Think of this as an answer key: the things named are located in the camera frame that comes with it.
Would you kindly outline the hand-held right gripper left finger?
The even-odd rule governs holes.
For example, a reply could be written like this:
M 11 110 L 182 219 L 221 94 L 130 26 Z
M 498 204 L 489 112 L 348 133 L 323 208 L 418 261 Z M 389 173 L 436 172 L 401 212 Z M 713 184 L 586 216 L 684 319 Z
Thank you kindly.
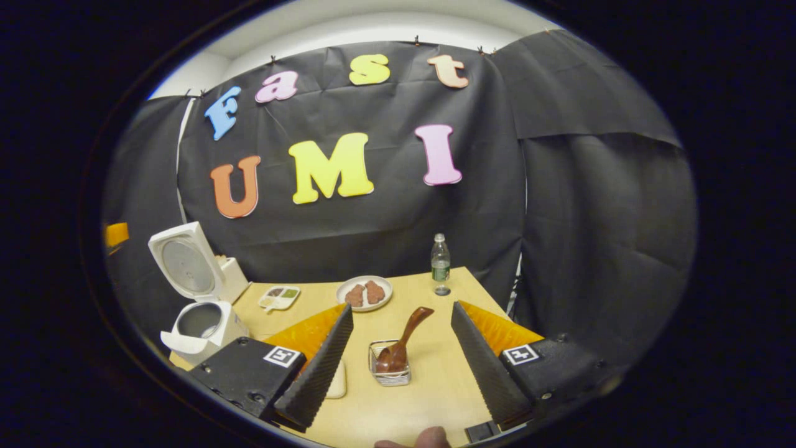
M 350 304 L 338 304 L 267 342 L 236 338 L 188 374 L 260 420 L 306 430 L 326 399 L 353 327 Z

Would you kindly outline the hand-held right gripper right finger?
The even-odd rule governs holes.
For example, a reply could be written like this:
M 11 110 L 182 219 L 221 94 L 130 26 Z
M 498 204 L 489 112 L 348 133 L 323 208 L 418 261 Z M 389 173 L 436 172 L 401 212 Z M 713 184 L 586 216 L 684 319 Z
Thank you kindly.
M 450 318 L 489 413 L 501 430 L 538 424 L 594 398 L 613 366 L 573 342 L 528 329 L 456 301 Z

